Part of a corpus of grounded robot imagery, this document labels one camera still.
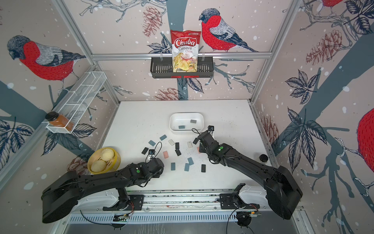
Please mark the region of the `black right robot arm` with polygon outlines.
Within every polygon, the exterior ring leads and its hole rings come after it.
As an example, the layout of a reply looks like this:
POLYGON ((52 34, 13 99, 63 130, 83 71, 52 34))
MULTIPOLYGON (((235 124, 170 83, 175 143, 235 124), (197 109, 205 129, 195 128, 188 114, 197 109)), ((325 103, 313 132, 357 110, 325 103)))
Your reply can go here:
POLYGON ((219 144, 209 131, 198 134, 194 143, 214 164, 233 168, 260 184, 266 191, 270 208, 283 219, 290 220, 303 193, 289 170, 261 164, 241 154, 228 144, 219 144))

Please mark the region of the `dark grey eraser front right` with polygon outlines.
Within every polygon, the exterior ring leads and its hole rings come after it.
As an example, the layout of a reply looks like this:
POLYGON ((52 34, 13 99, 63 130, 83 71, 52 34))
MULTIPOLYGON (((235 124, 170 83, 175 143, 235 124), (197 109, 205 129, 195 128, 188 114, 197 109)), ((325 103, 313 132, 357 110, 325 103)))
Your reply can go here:
POLYGON ((201 165, 201 172, 202 172, 202 173, 205 173, 205 172, 206 172, 206 165, 205 165, 205 164, 202 164, 202 165, 201 165))

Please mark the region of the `white eraser left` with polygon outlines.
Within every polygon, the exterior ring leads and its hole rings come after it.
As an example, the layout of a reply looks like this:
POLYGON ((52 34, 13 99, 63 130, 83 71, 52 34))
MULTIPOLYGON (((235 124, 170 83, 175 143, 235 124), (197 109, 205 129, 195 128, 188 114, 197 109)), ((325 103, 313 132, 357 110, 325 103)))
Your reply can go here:
POLYGON ((172 139, 170 139, 168 142, 169 142, 169 144, 170 144, 171 146, 175 145, 175 142, 174 142, 172 139))

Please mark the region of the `upper steamed bun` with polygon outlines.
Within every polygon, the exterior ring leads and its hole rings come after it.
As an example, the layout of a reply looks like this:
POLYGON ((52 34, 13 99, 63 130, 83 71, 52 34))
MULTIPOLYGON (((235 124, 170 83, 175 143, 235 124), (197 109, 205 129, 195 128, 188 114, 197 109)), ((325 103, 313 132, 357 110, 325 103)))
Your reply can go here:
POLYGON ((115 156, 115 152, 111 148, 104 148, 101 151, 100 158, 103 161, 111 161, 115 156))

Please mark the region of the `steamed bun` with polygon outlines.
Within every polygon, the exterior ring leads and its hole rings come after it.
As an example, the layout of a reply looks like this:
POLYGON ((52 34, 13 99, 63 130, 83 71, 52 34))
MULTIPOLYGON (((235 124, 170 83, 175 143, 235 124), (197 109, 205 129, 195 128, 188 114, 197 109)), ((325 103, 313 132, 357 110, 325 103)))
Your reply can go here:
POLYGON ((111 148, 104 148, 101 151, 100 158, 103 161, 111 161, 115 156, 115 152, 111 148))
POLYGON ((106 169, 107 163, 103 160, 94 161, 91 165, 91 171, 93 173, 99 173, 106 169))

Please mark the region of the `lower steamed bun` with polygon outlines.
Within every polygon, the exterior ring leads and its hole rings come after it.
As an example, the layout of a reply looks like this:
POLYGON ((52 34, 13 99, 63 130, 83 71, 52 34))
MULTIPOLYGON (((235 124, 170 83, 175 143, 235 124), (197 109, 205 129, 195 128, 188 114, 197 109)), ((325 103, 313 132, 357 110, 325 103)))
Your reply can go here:
POLYGON ((99 173, 106 169, 107 163, 103 160, 94 161, 91 165, 91 171, 93 173, 99 173))

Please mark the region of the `bottle with black cap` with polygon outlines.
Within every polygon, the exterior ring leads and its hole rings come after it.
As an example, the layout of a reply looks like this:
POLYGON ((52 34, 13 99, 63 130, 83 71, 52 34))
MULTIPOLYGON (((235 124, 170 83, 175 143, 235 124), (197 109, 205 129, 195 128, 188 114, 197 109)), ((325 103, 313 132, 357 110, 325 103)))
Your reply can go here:
POLYGON ((261 155, 259 156, 259 160, 260 160, 261 162, 263 162, 263 163, 267 163, 268 160, 269 160, 269 158, 268 158, 267 155, 265 155, 265 154, 261 154, 261 155))

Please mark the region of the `left circuit board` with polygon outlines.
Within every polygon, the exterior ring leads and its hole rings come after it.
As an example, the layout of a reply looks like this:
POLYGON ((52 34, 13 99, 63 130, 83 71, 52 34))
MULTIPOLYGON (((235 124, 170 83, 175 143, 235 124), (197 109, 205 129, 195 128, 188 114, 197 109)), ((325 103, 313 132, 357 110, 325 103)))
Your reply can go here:
POLYGON ((129 214, 115 214, 113 222, 127 222, 130 217, 129 214))

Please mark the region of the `circuit board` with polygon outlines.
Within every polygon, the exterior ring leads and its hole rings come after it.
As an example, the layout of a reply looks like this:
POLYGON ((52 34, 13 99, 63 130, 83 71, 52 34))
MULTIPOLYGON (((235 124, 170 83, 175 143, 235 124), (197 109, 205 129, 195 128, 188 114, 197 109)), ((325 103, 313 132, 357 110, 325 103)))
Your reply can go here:
POLYGON ((113 222, 127 222, 130 217, 129 214, 115 214, 113 222))
POLYGON ((260 212, 254 212, 254 211, 242 211, 242 212, 237 212, 236 213, 236 218, 245 218, 245 217, 258 217, 262 215, 260 212))

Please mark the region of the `right circuit board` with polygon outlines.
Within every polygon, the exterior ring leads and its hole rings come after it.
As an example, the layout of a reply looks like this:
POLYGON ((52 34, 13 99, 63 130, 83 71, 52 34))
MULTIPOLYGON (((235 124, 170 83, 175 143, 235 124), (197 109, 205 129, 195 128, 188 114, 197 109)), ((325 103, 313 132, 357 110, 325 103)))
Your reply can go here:
POLYGON ((236 213, 236 218, 245 218, 245 217, 258 217, 262 215, 260 212, 254 212, 254 211, 242 211, 242 212, 237 212, 236 213))

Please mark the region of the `Chuba cassava chips bag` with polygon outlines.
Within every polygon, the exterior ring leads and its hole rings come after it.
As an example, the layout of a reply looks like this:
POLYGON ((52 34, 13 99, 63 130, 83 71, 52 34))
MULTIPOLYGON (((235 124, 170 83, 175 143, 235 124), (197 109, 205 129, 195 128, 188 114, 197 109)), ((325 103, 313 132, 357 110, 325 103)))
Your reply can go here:
POLYGON ((171 30, 173 72, 197 72, 201 31, 171 30))

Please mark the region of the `orange spice jar black lid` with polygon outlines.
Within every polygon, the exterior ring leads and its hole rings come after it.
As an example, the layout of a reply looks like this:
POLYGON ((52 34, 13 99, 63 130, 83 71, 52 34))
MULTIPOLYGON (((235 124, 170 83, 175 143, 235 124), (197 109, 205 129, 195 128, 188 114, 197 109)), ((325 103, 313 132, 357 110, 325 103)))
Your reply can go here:
POLYGON ((45 119, 54 127, 62 127, 68 131, 72 131, 74 124, 66 118, 64 115, 61 115, 57 112, 49 112, 46 114, 45 119))

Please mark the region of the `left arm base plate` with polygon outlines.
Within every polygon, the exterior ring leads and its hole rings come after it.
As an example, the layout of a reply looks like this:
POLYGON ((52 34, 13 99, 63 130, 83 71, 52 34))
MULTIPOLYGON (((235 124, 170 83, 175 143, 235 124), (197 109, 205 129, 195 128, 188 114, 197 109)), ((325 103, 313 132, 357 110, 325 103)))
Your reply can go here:
POLYGON ((118 197, 118 201, 110 207, 103 207, 103 211, 141 211, 144 202, 143 195, 130 195, 128 200, 123 196, 118 197))

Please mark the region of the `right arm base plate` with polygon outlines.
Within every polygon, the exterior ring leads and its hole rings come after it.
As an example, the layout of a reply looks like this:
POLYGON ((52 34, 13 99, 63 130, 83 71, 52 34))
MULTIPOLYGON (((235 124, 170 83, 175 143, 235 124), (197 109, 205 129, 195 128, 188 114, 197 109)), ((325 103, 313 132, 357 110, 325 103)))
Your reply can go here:
POLYGON ((233 210, 236 208, 258 210, 260 208, 259 204, 246 204, 238 196, 233 194, 220 194, 217 201, 220 203, 222 210, 233 210))

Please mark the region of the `clear acrylic wall shelf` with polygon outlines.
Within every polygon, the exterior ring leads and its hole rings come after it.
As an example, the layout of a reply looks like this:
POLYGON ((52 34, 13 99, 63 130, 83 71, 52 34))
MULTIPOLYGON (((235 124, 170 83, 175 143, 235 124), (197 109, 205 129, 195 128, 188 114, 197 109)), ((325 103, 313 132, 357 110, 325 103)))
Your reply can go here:
POLYGON ((104 72, 86 73, 79 80, 79 86, 69 91, 65 96, 67 99, 56 108, 56 112, 65 117, 67 123, 61 127, 49 123, 46 128, 53 134, 71 134, 106 80, 104 72))

